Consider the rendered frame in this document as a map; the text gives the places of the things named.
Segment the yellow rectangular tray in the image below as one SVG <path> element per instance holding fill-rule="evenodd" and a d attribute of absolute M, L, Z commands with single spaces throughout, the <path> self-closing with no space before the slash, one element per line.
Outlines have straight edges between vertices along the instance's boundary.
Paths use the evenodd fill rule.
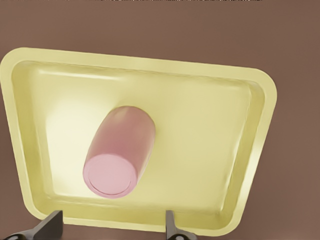
<path fill-rule="evenodd" d="M 61 210 L 66 224 L 163 232 L 172 210 L 179 228 L 209 237 L 239 224 L 277 101 L 255 68 L 26 47 L 4 56 L 0 85 L 33 216 Z M 82 171 L 120 106 L 147 112 L 156 136 L 134 190 L 107 199 Z"/>

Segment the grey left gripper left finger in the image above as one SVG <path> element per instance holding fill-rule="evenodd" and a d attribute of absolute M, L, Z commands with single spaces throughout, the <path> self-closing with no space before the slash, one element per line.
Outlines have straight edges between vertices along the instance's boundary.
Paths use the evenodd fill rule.
<path fill-rule="evenodd" d="M 55 210 L 32 229 L 7 236 L 4 240 L 61 240 L 63 211 Z"/>

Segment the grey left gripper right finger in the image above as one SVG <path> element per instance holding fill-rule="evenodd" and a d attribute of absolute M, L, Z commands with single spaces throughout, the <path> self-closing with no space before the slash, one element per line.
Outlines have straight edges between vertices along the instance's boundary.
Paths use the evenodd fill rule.
<path fill-rule="evenodd" d="M 197 236 L 192 232 L 178 228 L 174 212 L 167 210 L 165 213 L 165 240 L 197 240 Z"/>

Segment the pink cup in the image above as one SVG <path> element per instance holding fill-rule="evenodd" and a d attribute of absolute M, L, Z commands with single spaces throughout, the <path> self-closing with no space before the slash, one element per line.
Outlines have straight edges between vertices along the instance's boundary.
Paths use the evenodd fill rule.
<path fill-rule="evenodd" d="M 113 109 L 101 122 L 83 166 L 86 186 L 108 199 L 122 198 L 137 186 L 151 157 L 156 127 L 134 106 Z"/>

